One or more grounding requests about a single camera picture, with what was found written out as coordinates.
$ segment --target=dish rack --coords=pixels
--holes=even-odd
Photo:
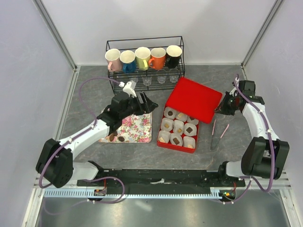
[[[135,91],[151,91],[151,90],[167,90],[173,89],[181,77],[185,76],[184,65],[184,42],[182,36],[168,36],[156,38],[141,38],[141,39],[120,39],[108,40],[106,43],[106,51],[117,48],[120,52],[125,50],[135,51],[141,46],[145,46],[150,50],[156,47],[166,49],[169,45],[177,45],[182,49],[182,55],[179,64],[174,69],[168,69],[164,66],[161,70],[148,68],[147,70],[136,69],[134,73],[125,74],[119,72],[107,72],[108,78],[122,81],[124,83],[134,80],[137,82]],[[122,88],[114,82],[110,82],[114,93],[121,92]]]

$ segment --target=red container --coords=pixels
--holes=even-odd
[[[170,94],[165,104],[165,108],[168,106],[174,110],[187,114],[190,117],[196,118],[201,122],[209,124],[213,119],[214,110],[219,105],[221,98],[221,92],[182,77],[179,79],[174,90]],[[197,142],[197,136],[192,136],[192,138]],[[157,146],[187,153],[194,153],[196,150],[196,146],[194,149],[191,149],[173,145],[170,141],[168,143],[159,142],[158,137]]]

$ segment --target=orange mug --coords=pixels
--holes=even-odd
[[[166,50],[163,48],[153,48],[151,50],[151,59],[148,61],[148,65],[155,69],[161,70],[165,64]]]

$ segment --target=place mat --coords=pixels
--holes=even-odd
[[[100,143],[149,143],[152,140],[152,114],[131,115],[122,120],[122,126]]]

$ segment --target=wall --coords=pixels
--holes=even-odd
[[[100,65],[107,40],[168,35],[183,35],[187,64],[240,63],[275,1],[43,2],[76,63]]]
[[[245,71],[263,96],[268,118],[290,144],[285,166],[303,210],[303,1],[284,1]]]
[[[18,227],[72,76],[32,0],[0,7],[0,69],[0,225]]]

